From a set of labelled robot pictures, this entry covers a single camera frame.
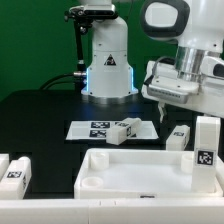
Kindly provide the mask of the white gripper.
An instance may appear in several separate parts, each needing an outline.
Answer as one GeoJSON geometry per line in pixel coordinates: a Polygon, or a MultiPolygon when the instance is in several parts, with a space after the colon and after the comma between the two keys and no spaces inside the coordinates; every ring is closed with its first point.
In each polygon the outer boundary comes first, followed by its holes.
{"type": "MultiPolygon", "coordinates": [[[[165,63],[158,63],[156,66],[156,74],[152,75],[154,64],[154,61],[148,62],[144,82],[147,79],[152,80],[153,78],[160,76],[171,79],[180,79],[178,77],[178,72],[173,66],[165,63]]],[[[206,77],[203,82],[199,84],[198,93],[196,95],[190,95],[186,104],[159,101],[157,98],[150,100],[159,102],[158,109],[160,113],[160,123],[163,122],[163,119],[166,116],[165,104],[224,118],[224,80],[206,77]]]]}

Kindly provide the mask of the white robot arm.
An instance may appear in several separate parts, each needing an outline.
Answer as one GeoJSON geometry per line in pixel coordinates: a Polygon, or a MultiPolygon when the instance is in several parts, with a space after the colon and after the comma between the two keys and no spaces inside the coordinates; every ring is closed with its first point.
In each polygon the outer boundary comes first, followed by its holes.
{"type": "Polygon", "coordinates": [[[157,101],[224,118],[224,0],[145,0],[140,27],[151,39],[174,43],[174,57],[147,63],[142,88],[133,86],[127,60],[128,26],[113,0],[80,0],[93,26],[92,62],[82,93],[100,103],[140,92],[157,101]]]}

